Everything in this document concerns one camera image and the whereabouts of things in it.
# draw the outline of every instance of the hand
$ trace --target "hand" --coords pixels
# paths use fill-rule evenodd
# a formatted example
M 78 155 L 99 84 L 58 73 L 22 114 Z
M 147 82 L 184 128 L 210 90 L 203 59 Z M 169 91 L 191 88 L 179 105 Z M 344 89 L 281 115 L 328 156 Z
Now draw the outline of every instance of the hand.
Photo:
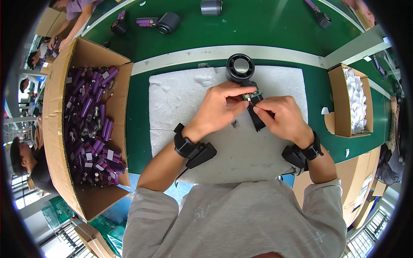
M 53 45 L 55 44 L 55 36 L 53 36 L 49 41 L 49 49 L 53 49 Z
M 266 110 L 274 112 L 274 118 Z M 294 97 L 268 97 L 254 106 L 254 112 L 273 134 L 292 141 L 300 149 L 314 142 L 313 131 L 304 121 Z
M 60 51 L 62 51 L 62 49 L 64 49 L 68 44 L 70 43 L 70 40 L 68 38 L 65 38 L 64 40 L 62 40 L 60 42 L 60 46 L 59 46 L 59 53 Z
M 197 114 L 184 128 L 182 135 L 198 142 L 207 134 L 224 128 L 249 105 L 239 95 L 255 90 L 255 87 L 240 87 L 230 81 L 209 88 Z

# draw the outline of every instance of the window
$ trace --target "window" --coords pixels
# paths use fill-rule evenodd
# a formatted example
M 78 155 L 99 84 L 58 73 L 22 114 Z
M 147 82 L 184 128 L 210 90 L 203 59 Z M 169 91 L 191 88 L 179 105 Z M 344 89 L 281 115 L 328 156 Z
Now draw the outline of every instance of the window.
M 18 176 L 14 174 L 12 176 L 12 192 L 17 209 L 19 210 L 49 194 L 43 193 L 43 191 L 37 187 L 30 190 L 27 183 L 27 175 Z
M 360 228 L 348 241 L 343 258 L 365 258 L 373 249 L 389 217 L 378 209 L 367 224 Z

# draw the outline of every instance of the black wrist strap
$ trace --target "black wrist strap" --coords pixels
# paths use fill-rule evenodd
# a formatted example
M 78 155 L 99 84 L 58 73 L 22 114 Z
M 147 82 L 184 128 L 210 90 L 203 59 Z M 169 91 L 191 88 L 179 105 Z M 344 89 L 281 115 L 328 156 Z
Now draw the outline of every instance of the black wrist strap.
M 308 160 L 313 160 L 317 158 L 319 155 L 323 156 L 324 153 L 321 151 L 320 139 L 318 135 L 313 131 L 314 134 L 314 142 L 306 149 L 302 149 L 302 153 Z

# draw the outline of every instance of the open cardboard box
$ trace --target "open cardboard box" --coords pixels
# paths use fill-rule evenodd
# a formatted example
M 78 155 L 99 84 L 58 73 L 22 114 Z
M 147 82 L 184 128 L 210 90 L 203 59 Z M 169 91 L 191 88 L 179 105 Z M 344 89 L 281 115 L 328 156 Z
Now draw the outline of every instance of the open cardboard box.
M 332 68 L 328 72 L 330 84 L 333 91 L 334 112 L 324 115 L 324 122 L 327 130 L 336 136 L 345 138 L 356 138 L 370 135 L 368 133 L 351 134 L 351 112 L 350 112 L 350 97 L 347 90 L 346 78 L 344 76 L 343 68 L 352 69 L 346 65 L 339 65 Z M 362 72 L 352 69 L 356 76 L 360 76 L 363 83 L 363 91 L 366 96 L 364 102 L 366 108 L 367 124 L 364 127 L 365 132 L 373 132 L 373 102 L 371 100 L 370 85 L 368 83 L 367 75 Z
M 115 76 L 112 90 L 107 91 L 102 100 L 114 93 L 106 105 L 106 116 L 114 120 L 109 145 L 117 147 L 125 159 L 126 137 L 125 117 L 128 100 L 129 80 L 133 63 L 129 59 L 84 38 L 76 38 L 64 48 L 52 64 L 46 80 L 43 102 L 43 134 L 47 165 L 56 190 L 67 204 L 86 221 L 91 221 L 115 202 L 128 194 L 128 191 L 110 185 L 90 187 L 77 185 L 70 174 L 68 157 L 64 144 L 63 105 L 66 96 L 66 76 L 69 67 L 109 67 L 116 66 L 119 73 Z M 119 175 L 119 184 L 129 187 L 128 170 Z
M 355 207 L 356 199 L 361 192 L 364 180 L 370 175 L 374 178 L 379 156 L 380 148 L 378 147 L 366 154 L 336 164 L 337 176 L 338 178 L 341 178 L 341 186 L 343 188 L 343 218 L 346 221 L 347 226 L 352 224 L 361 211 L 361 206 L 363 204 L 358 208 Z M 373 180 L 369 183 L 363 201 L 366 200 L 367 193 L 370 191 L 372 183 Z M 310 184 L 312 184 L 312 181 L 308 172 L 305 172 L 294 179 L 292 190 L 301 207 L 304 201 L 304 190 Z

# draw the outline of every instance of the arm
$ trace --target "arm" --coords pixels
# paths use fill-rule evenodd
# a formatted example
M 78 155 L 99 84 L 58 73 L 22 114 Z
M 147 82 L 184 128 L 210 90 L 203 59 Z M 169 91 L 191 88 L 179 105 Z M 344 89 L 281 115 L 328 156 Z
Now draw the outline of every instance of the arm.
M 197 114 L 182 131 L 183 137 L 198 142 L 207 134 L 224 128 L 248 107 L 247 101 L 228 97 L 254 92 L 255 89 L 255 87 L 240 87 L 232 82 L 209 88 Z M 136 187 L 165 191 L 181 173 L 179 169 L 184 160 L 176 153 L 174 142 L 169 143 L 149 162 L 140 175 Z
M 60 43 L 59 52 L 62 49 L 64 49 L 67 46 L 67 44 L 69 44 L 69 42 L 73 39 L 76 33 L 83 27 L 85 22 L 92 15 L 92 10 L 93 10 L 93 3 L 90 3 L 82 8 L 82 14 L 80 14 L 78 20 L 76 21 L 69 35 L 64 40 L 62 40 L 62 42 Z
M 266 110 L 275 113 L 272 118 Z M 314 142 L 311 127 L 303 120 L 301 110 L 291 96 L 268 97 L 256 104 L 255 113 L 276 136 L 290 140 L 300 149 Z M 336 167 L 327 150 L 321 146 L 323 156 L 308 161 L 310 178 L 314 184 L 330 182 L 337 178 Z
M 70 23 L 69 20 L 65 20 L 65 21 L 61 24 L 60 28 L 56 31 L 56 33 L 52 36 L 52 38 L 51 38 L 50 41 L 49 41 L 49 45 L 48 45 L 49 49 L 53 49 L 53 45 L 55 44 L 55 37 L 56 37 L 57 35 L 59 35 L 60 33 L 62 33 L 62 31 L 67 28 L 67 26 L 69 25 L 69 23 Z

